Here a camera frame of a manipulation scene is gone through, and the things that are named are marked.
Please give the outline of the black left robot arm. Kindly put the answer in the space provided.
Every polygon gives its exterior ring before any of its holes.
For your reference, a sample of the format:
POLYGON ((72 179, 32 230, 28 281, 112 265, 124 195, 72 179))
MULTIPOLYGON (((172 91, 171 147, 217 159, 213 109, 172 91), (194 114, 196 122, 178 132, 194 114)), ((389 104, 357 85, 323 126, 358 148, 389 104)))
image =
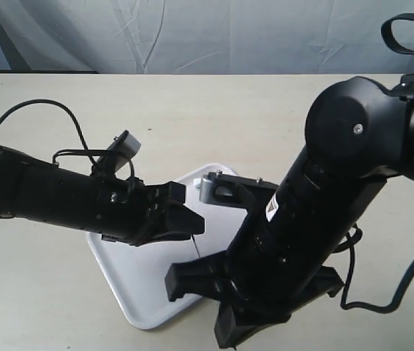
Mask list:
POLYGON ((0 146, 0 219, 82 230, 131 246, 186 241, 205 231, 204 218, 186 207, 186 194, 175 181, 145 185, 139 178, 83 175, 0 146))

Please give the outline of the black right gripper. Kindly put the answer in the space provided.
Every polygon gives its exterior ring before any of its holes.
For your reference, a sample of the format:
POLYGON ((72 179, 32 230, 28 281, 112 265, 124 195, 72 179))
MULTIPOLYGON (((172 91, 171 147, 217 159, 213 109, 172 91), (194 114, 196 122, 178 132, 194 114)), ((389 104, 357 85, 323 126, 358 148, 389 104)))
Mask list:
POLYGON ((186 294, 219 301, 214 335, 219 348, 237 347, 256 333, 286 323, 324 294, 324 276, 300 277, 282 257, 233 257, 217 252, 173 263, 165 276, 170 302, 186 294))

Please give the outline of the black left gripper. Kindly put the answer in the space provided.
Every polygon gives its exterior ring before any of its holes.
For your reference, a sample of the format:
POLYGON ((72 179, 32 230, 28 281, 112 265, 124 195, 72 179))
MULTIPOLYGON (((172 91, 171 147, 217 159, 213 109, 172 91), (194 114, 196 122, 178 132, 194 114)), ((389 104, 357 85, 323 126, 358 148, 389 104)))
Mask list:
POLYGON ((110 195, 109 214, 97 233, 103 241, 130 246, 188 241, 205 232, 205 219, 187 208, 185 201, 184 184, 146 185, 139 178, 129 178, 125 190, 110 195))

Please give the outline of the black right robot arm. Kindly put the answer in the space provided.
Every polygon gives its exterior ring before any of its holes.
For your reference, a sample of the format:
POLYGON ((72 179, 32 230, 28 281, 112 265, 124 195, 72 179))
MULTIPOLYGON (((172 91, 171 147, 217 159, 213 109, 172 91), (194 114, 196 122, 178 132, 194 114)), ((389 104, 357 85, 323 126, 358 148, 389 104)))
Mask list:
POLYGON ((414 180, 414 73, 393 88, 361 76, 329 86, 312 103, 304 147, 280 184, 203 175, 203 203, 242 208, 246 216, 226 250, 170 266, 168 298, 192 293, 218 301, 214 334, 221 349, 287 322, 323 295, 339 296, 344 310, 396 311, 414 278, 414 260, 384 306, 349 301, 351 278, 325 261, 355 254, 363 235, 358 219, 398 176, 414 180))

